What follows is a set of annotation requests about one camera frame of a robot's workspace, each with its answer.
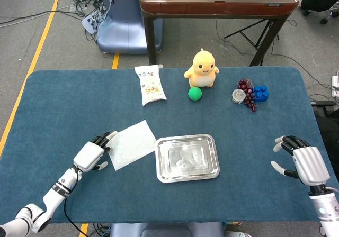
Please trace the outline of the silver metal tray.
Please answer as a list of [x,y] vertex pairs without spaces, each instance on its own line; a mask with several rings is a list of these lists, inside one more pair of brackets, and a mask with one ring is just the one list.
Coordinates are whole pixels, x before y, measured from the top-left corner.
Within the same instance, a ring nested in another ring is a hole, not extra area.
[[165,184],[213,179],[220,173],[215,140],[209,134],[160,138],[155,161],[157,178]]

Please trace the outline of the yellow floor tape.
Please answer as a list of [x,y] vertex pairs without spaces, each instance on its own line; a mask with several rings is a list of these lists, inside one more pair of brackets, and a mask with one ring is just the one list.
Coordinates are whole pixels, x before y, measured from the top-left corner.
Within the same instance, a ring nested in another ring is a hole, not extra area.
[[55,15],[55,13],[57,11],[57,2],[58,2],[58,0],[55,0],[54,3],[53,3],[51,13],[48,16],[48,19],[47,19],[47,22],[46,22],[46,26],[44,27],[44,31],[43,31],[43,33],[41,35],[40,40],[39,40],[39,44],[38,44],[38,46],[36,48],[36,51],[34,53],[33,59],[32,59],[31,64],[29,66],[28,72],[27,72],[26,77],[25,77],[25,79],[23,81],[23,84],[21,86],[21,89],[19,91],[17,99],[16,99],[15,104],[13,106],[12,112],[11,112],[11,114],[9,116],[9,119],[8,119],[8,122],[6,124],[5,129],[4,129],[3,135],[2,135],[2,137],[0,139],[0,157],[3,154],[4,148],[5,148],[5,143],[7,141],[9,132],[11,130],[11,127],[12,127],[12,124],[13,124],[13,121],[14,121],[14,118],[15,118],[16,111],[17,111],[18,106],[20,104],[20,101],[21,101],[21,98],[22,98],[22,95],[23,95],[23,91],[24,91],[24,88],[25,88],[26,81],[27,81],[28,77],[33,73],[33,71],[35,69],[35,66],[36,66],[36,64],[38,62],[38,59],[40,57],[40,53],[42,51],[43,45],[44,45],[45,40],[47,38],[49,29],[51,27],[54,15]]

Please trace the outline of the blue toy brick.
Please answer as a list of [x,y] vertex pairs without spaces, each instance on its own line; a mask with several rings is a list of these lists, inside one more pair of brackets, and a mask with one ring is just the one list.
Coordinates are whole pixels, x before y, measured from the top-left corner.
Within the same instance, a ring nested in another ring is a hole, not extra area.
[[254,86],[255,102],[265,102],[269,99],[269,92],[266,85]]

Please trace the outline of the clear jar of screws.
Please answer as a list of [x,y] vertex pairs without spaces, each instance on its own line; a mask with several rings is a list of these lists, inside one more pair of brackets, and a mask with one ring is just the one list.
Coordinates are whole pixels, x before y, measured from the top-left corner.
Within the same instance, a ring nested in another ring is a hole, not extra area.
[[235,89],[232,92],[231,100],[236,104],[241,104],[246,98],[246,93],[242,89]]

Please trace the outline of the white snack bag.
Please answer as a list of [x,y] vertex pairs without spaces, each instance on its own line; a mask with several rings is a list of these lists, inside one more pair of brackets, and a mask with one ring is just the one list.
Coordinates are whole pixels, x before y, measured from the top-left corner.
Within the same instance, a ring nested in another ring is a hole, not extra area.
[[143,106],[150,102],[167,100],[159,76],[159,65],[137,66],[135,72],[140,81]]

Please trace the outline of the green ball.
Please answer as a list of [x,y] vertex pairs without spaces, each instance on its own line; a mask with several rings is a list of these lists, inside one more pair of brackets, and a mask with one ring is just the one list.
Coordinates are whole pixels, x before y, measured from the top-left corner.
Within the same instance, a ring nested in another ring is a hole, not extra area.
[[192,101],[198,101],[202,97],[202,90],[199,87],[191,87],[188,91],[188,97]]

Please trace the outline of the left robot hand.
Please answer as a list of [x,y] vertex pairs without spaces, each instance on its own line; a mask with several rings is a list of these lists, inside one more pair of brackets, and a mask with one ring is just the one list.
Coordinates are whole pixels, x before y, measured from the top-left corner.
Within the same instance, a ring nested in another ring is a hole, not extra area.
[[105,153],[112,152],[108,143],[118,134],[117,131],[112,133],[106,132],[103,135],[96,136],[88,141],[73,159],[73,165],[81,172],[92,170],[100,171],[108,166],[108,162],[98,163]]

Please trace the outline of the brown mahjong table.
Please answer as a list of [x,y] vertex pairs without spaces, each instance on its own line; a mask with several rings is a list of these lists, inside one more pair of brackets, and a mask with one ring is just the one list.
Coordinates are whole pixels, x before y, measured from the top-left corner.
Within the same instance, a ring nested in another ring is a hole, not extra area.
[[140,0],[149,64],[157,63],[155,19],[264,19],[272,24],[250,63],[258,66],[298,4],[299,0]]

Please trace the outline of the purple grape bunch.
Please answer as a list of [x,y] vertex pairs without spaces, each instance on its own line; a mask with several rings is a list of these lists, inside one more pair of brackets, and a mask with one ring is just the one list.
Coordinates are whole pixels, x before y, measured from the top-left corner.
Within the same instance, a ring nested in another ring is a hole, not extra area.
[[245,78],[240,80],[237,83],[238,89],[241,89],[245,93],[244,104],[252,110],[252,112],[256,112],[257,104],[255,103],[256,96],[254,94],[254,85],[252,82]]

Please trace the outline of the white power strip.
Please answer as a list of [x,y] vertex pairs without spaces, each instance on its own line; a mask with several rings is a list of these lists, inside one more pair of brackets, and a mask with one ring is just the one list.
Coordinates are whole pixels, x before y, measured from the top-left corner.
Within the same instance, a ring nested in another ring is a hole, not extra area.
[[82,26],[85,31],[91,35],[95,35],[98,32],[99,26],[104,21],[104,11],[95,9],[91,13],[87,14],[82,19]]
[[332,76],[332,97],[339,97],[339,76]]

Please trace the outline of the yellow plush toy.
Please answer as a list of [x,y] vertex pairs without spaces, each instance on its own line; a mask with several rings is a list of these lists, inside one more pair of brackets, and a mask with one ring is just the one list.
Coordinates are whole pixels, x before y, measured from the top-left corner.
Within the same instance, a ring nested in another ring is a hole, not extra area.
[[212,87],[216,74],[220,73],[215,58],[203,48],[194,56],[191,67],[184,73],[190,87]]

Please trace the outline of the blue table cloth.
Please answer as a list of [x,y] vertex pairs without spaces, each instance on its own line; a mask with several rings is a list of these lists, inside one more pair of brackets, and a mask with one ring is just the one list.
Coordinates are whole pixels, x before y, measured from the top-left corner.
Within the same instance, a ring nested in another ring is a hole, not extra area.
[[[67,210],[53,221],[312,221],[317,220],[308,187],[282,176],[277,161],[294,167],[274,141],[294,135],[319,148],[322,138],[300,72],[293,67],[221,68],[199,101],[189,100],[180,68],[161,69],[167,100],[142,105],[133,69],[40,70],[29,76],[2,157],[0,224],[42,198],[72,165],[89,140],[146,120],[156,138],[209,134],[220,164],[214,179],[164,184],[155,155],[115,171],[112,166],[83,174]],[[269,99],[252,112],[231,100],[237,83],[266,85]]]

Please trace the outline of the blue grey robot torso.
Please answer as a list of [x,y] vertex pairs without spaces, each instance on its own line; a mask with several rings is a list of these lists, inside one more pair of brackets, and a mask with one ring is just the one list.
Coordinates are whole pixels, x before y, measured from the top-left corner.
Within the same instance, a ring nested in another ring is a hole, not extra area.
[[225,237],[221,222],[114,223],[110,237]]

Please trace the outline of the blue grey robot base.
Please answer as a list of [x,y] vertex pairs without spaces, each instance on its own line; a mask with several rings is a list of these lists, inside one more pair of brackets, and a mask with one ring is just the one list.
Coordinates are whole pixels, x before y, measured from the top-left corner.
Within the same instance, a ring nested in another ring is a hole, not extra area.
[[108,13],[98,29],[99,49],[105,53],[147,54],[140,0],[103,0],[103,3]]

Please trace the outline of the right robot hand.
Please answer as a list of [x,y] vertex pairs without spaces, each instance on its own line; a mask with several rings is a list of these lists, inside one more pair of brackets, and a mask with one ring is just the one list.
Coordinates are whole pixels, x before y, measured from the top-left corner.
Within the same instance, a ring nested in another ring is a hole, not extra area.
[[271,166],[281,175],[300,179],[309,187],[324,185],[330,179],[320,151],[306,140],[292,135],[278,137],[275,139],[273,151],[278,152],[281,149],[292,156],[295,164],[295,170],[288,170],[276,161],[271,161]]

